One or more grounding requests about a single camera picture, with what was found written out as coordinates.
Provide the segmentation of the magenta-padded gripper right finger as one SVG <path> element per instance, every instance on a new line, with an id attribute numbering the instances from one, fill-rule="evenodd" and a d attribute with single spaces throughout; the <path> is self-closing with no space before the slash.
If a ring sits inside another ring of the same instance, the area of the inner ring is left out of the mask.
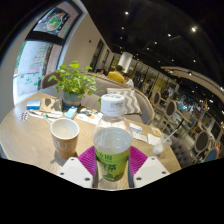
<path id="1" fill-rule="evenodd" d="M 130 188 L 140 188 L 169 175 L 168 170 L 154 156 L 147 157 L 134 146 L 130 149 L 128 183 Z"/>

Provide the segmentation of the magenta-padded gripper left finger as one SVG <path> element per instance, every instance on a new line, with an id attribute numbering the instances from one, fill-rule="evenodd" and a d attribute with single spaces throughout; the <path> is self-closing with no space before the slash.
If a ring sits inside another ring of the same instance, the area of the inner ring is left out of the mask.
<path id="1" fill-rule="evenodd" d="M 95 148 L 91 146 L 78 157 L 70 157 L 57 175 L 84 188 L 98 187 Z"/>

